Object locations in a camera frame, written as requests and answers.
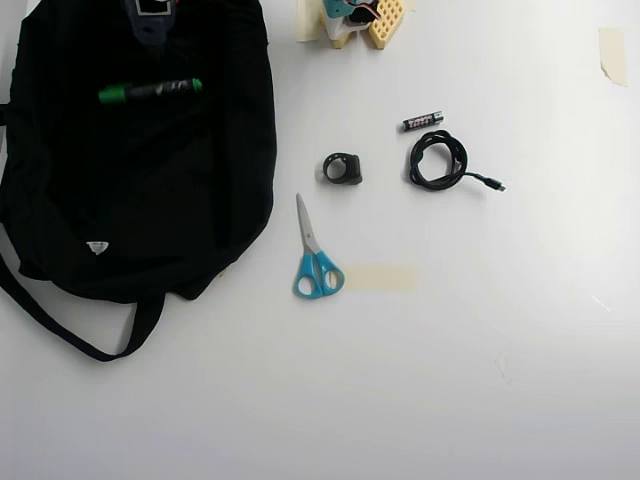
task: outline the black cable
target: black cable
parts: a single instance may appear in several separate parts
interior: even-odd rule
[[[432,145],[444,144],[451,152],[451,169],[449,173],[435,180],[427,180],[420,173],[420,162],[424,156],[424,151]],[[445,130],[437,132],[429,132],[423,135],[411,150],[411,166],[409,169],[409,178],[411,181],[427,190],[440,191],[446,190],[457,184],[462,177],[469,176],[480,180],[487,187],[504,192],[506,187],[493,178],[484,177],[478,173],[467,172],[468,156],[467,151],[459,140],[453,138],[451,134]]]

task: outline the beige tape strip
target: beige tape strip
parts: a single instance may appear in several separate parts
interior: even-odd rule
[[[602,71],[613,83],[628,87],[624,32],[617,28],[601,28],[599,33]]]
[[[414,267],[363,265],[344,270],[345,290],[377,292],[409,292],[418,286],[418,270]]]
[[[320,23],[322,0],[298,0],[296,41],[311,42],[322,34]]]

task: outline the teal plastic part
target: teal plastic part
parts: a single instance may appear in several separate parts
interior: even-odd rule
[[[337,285],[332,288],[327,282],[327,277],[330,273],[333,273],[337,277]],[[308,278],[313,285],[313,291],[311,293],[305,293],[300,289],[300,282]],[[317,254],[305,253],[300,263],[300,271],[296,277],[295,290],[298,295],[310,300],[328,297],[334,295],[342,290],[344,287],[345,276],[342,270],[340,270],[324,253],[320,251]]]
[[[352,3],[360,3],[360,0],[352,0]],[[344,0],[324,0],[324,8],[329,18],[347,17],[356,9],[347,5]]]

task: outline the battery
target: battery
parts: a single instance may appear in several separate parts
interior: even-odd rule
[[[405,132],[411,132],[412,130],[418,130],[420,128],[427,128],[433,125],[437,125],[444,121],[444,115],[442,112],[430,113],[428,115],[422,115],[421,117],[412,118],[402,122],[402,126]]]

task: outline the black rubber ring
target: black rubber ring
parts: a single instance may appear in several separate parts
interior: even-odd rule
[[[344,174],[338,178],[329,176],[329,167],[336,160],[341,160],[345,165]],[[329,155],[324,161],[324,176],[331,183],[336,185],[358,185],[362,183],[362,172],[360,171],[360,158],[357,155],[349,155],[348,153],[334,153]]]

